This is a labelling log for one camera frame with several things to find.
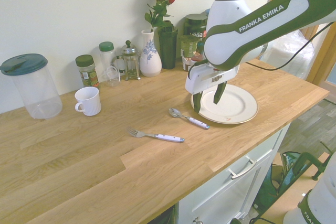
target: white plate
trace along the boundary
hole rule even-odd
[[[217,86],[203,91],[199,114],[216,123],[238,124],[254,118],[258,112],[256,99],[246,90],[227,84],[218,102],[214,103]]]

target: spoon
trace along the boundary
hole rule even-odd
[[[209,125],[206,125],[205,123],[202,123],[201,121],[199,120],[196,120],[194,118],[191,118],[190,116],[184,116],[181,114],[181,112],[178,110],[178,109],[175,109],[175,108],[170,108],[169,109],[169,113],[170,115],[172,115],[173,117],[175,118],[186,118],[188,119],[190,122],[198,125],[198,126],[201,126],[203,128],[205,128],[206,130],[208,130],[210,128]]]

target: plastic pitcher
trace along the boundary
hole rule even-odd
[[[53,118],[62,110],[62,102],[47,68],[48,60],[39,54],[10,58],[0,66],[10,76],[23,103],[35,119]]]

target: white cabinet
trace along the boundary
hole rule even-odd
[[[289,125],[179,202],[179,224],[227,224],[243,218],[259,191]]]

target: drawer handle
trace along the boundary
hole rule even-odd
[[[236,178],[242,177],[244,174],[248,173],[253,167],[255,167],[255,165],[257,164],[257,160],[253,161],[252,159],[249,160],[249,162],[251,163],[250,167],[247,167],[246,169],[242,170],[241,173],[235,174],[230,168],[228,169],[228,171],[231,173],[232,177],[231,179],[234,180]]]

